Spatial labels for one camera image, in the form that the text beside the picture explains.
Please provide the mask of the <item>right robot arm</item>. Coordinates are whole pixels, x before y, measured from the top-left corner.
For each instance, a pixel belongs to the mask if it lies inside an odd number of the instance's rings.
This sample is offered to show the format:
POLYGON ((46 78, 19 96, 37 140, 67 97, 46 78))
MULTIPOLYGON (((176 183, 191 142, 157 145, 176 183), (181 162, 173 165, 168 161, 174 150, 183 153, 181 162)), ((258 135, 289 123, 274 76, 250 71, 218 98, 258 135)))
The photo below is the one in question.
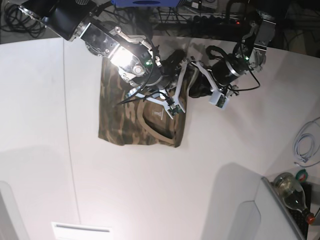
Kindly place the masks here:
POLYGON ((161 60, 158 48, 147 37, 127 35, 121 26, 106 28, 94 16, 92 0, 15 0, 18 9, 67 41, 83 40, 98 56, 108 59, 119 76, 135 91, 168 91, 182 86, 187 64, 184 52, 161 60))

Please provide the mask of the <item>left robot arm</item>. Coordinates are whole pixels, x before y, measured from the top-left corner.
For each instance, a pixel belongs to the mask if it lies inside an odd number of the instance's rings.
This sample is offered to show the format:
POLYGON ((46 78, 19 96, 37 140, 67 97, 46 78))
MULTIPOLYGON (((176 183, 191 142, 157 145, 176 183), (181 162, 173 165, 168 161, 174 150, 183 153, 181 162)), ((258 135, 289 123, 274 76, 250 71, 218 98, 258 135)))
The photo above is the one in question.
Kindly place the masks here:
POLYGON ((257 85, 239 88, 236 80, 244 74, 251 76, 262 70, 266 62, 266 52, 273 40, 276 25, 283 20, 290 6, 289 0, 250 0, 255 11, 244 18, 250 29, 246 31, 234 46, 232 53, 221 47, 209 45, 205 53, 209 60, 215 60, 211 67, 198 66, 199 74, 189 90, 191 98, 200 98, 218 94, 223 99, 241 92, 260 88, 257 77, 253 77, 257 85))

